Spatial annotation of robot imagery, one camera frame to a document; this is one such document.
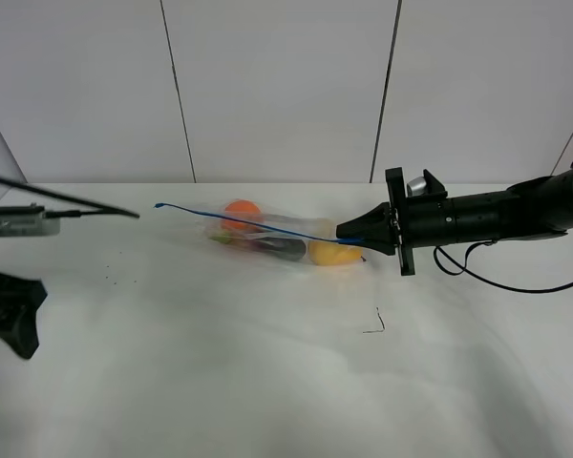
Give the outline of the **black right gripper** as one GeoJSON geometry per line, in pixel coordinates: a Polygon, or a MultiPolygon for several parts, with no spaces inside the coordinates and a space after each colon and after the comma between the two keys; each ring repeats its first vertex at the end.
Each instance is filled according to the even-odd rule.
{"type": "Polygon", "coordinates": [[[442,215],[448,196],[445,186],[429,170],[424,169],[422,177],[430,185],[429,193],[410,198],[402,168],[387,169],[385,180],[390,202],[382,202],[364,215],[338,224],[337,238],[362,239],[361,247],[389,257],[397,253],[400,274],[412,276],[414,246],[421,240],[423,246],[430,245],[433,220],[442,215]]]}

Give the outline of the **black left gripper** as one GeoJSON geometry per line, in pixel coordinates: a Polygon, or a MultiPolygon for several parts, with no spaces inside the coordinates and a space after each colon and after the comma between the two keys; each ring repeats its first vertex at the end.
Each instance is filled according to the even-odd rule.
{"type": "Polygon", "coordinates": [[[46,298],[42,281],[0,273],[0,340],[21,359],[39,346],[36,314],[46,298]]]}

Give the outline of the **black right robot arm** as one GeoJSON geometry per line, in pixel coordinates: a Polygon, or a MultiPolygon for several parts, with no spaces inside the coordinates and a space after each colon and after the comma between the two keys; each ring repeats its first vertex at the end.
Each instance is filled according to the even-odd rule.
{"type": "Polygon", "coordinates": [[[449,197],[429,171],[405,182],[401,168],[385,172],[389,198],[363,216],[339,224],[336,237],[397,256],[414,274],[414,249],[467,242],[552,239],[573,229],[573,163],[569,170],[502,191],[449,197]]]}

